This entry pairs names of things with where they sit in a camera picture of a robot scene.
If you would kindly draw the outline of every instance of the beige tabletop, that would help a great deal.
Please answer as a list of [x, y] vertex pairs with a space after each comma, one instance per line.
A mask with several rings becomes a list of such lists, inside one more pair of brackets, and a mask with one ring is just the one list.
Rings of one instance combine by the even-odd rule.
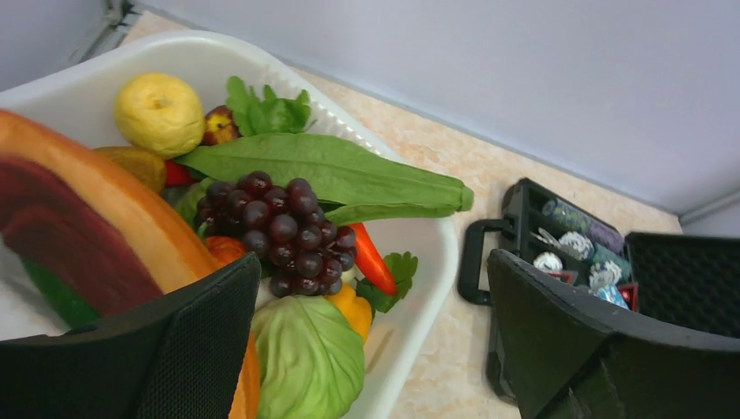
[[[124, 43], [186, 29], [145, 12]], [[460, 237], [481, 218], [501, 215], [504, 191], [529, 177], [620, 230], [681, 232], [676, 216], [480, 141], [396, 106], [296, 70], [415, 166], [462, 179], [476, 193], [473, 209], [454, 217]], [[494, 243], [487, 243], [491, 248]], [[490, 309], [464, 302], [450, 290], [401, 391], [393, 419], [519, 418], [483, 378]]]

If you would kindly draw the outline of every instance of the green cabbage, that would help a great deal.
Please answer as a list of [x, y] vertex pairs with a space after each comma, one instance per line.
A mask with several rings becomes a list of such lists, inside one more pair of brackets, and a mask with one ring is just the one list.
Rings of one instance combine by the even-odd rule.
[[262, 391], [259, 419], [336, 419], [365, 380], [362, 338], [323, 297], [271, 301], [252, 320]]

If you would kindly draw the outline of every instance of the green vegetable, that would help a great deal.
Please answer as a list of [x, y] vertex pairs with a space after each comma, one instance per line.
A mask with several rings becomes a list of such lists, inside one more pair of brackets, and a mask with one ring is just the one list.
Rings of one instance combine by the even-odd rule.
[[413, 284], [413, 277], [416, 274], [416, 268], [419, 267], [419, 258], [413, 256], [411, 252], [391, 253], [384, 257], [388, 269], [393, 273], [395, 283], [398, 285], [398, 292], [395, 295], [388, 295], [371, 284], [367, 279], [362, 279], [357, 283], [357, 295], [365, 298], [370, 302], [370, 306], [378, 312], [388, 313], [395, 303], [401, 301], [408, 294]]
[[71, 328], [80, 327], [92, 323], [100, 318], [75, 291], [60, 281], [46, 268], [21, 259], [23, 267], [28, 273], [31, 282], [38, 288], [52, 309]]
[[278, 185], [305, 178], [324, 202], [341, 204], [326, 213], [337, 225], [382, 218], [442, 217], [467, 211], [473, 191], [451, 176], [390, 161], [333, 135], [261, 134], [175, 159], [219, 181], [235, 182], [252, 170]]
[[245, 137], [266, 133], [302, 133], [311, 117], [311, 98], [302, 90], [296, 99], [279, 98], [272, 87], [264, 85], [264, 100], [254, 87], [237, 76], [226, 82], [226, 107], [233, 113], [239, 133]]
[[180, 198], [175, 204], [175, 211], [185, 220], [191, 229], [196, 230], [195, 214], [198, 212], [198, 201], [206, 196], [206, 188], [213, 183], [213, 179], [203, 179], [202, 181], [191, 185], [188, 192]]
[[252, 320], [260, 377], [259, 418], [337, 419], [365, 380], [362, 337], [323, 297], [285, 297]]

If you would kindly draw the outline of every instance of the toolbox handle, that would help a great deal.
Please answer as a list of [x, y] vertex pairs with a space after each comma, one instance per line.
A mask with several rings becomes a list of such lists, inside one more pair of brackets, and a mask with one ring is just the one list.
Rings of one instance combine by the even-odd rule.
[[478, 288], [483, 261], [483, 239], [485, 233], [507, 230], [511, 230], [511, 222], [505, 219], [478, 220], [465, 229], [460, 267], [457, 272], [457, 293], [469, 303], [491, 306], [490, 292]]

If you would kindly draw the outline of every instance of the red chili pepper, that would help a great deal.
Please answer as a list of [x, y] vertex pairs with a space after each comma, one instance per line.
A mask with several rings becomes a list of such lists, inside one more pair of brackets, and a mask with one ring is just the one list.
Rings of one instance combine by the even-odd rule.
[[357, 248], [357, 257], [354, 259], [357, 269], [379, 290], [388, 295], [395, 295], [398, 292], [398, 285], [395, 283], [393, 273], [388, 269], [383, 256], [375, 249], [373, 241], [370, 240], [370, 235], [365, 230], [365, 225], [355, 223], [350, 224], [350, 227], [357, 236], [354, 245]]
[[171, 186], [188, 186], [198, 181], [190, 175], [188, 168], [182, 166], [180, 163], [175, 163], [171, 160], [164, 161], [167, 167], [167, 180], [164, 186], [169, 188]]

